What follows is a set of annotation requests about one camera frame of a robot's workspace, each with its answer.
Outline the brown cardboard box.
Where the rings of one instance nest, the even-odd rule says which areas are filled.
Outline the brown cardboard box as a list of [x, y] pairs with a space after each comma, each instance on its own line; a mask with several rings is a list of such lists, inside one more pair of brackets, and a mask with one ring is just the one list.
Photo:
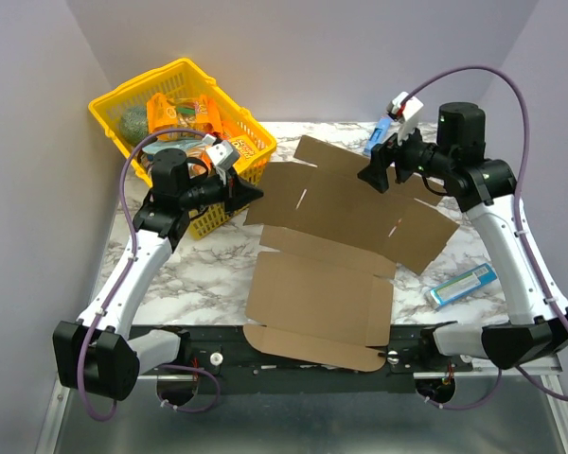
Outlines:
[[380, 193], [358, 178], [368, 161], [303, 136], [271, 162], [246, 223], [262, 229], [243, 334], [261, 353], [372, 373], [390, 341], [398, 267], [422, 273], [457, 224], [414, 177]]

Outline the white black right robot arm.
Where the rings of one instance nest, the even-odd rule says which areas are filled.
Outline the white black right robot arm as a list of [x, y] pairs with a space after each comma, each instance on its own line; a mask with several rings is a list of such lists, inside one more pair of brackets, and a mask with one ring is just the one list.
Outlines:
[[436, 140], [417, 127], [423, 104], [401, 93], [387, 107], [399, 130], [371, 149], [358, 177], [380, 193], [415, 176], [439, 179], [482, 239], [501, 284], [507, 323], [443, 323], [426, 331], [417, 361], [435, 371], [451, 356], [490, 360], [503, 370], [557, 353], [568, 345], [568, 300], [555, 284], [529, 231], [519, 184], [503, 160], [485, 158], [485, 120], [470, 102], [439, 108]]

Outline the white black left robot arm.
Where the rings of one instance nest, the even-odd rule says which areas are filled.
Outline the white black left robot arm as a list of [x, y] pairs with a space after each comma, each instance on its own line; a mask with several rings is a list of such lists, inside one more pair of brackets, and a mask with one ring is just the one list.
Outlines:
[[154, 156], [152, 187], [132, 217], [124, 254], [93, 302], [53, 333], [62, 385], [84, 397], [122, 401], [147, 371], [162, 365], [179, 374], [189, 366], [183, 335], [157, 328], [133, 339], [130, 332], [151, 281], [195, 217], [215, 205], [231, 215], [263, 195], [234, 168], [240, 154], [231, 143], [209, 146], [205, 154], [202, 161], [167, 148]]

